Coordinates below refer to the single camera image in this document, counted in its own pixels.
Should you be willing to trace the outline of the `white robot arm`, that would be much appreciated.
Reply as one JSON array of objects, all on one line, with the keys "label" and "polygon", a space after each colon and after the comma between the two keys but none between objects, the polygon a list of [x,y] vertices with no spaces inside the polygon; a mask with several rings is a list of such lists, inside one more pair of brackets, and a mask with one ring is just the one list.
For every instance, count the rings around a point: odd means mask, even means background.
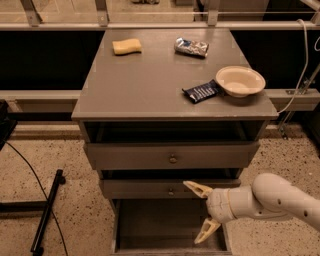
[{"label": "white robot arm", "polygon": [[262,173],[248,186],[211,188],[194,181],[183,184],[206,200],[209,216],[194,240],[208,239],[222,224],[239,218],[286,221],[293,217],[320,231],[320,200],[272,173]]}]

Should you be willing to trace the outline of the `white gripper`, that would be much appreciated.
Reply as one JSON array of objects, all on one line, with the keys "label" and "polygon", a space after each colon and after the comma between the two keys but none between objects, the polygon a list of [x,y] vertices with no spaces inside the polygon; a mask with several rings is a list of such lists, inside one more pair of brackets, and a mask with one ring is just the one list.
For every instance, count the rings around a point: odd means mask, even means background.
[{"label": "white gripper", "polygon": [[196,183],[194,181],[184,181],[183,184],[198,197],[206,200],[207,210],[213,218],[206,218],[201,230],[194,240],[195,244],[200,244],[208,239],[218,228],[220,223],[227,223],[235,219],[231,209],[230,189],[212,189],[209,186]]}]

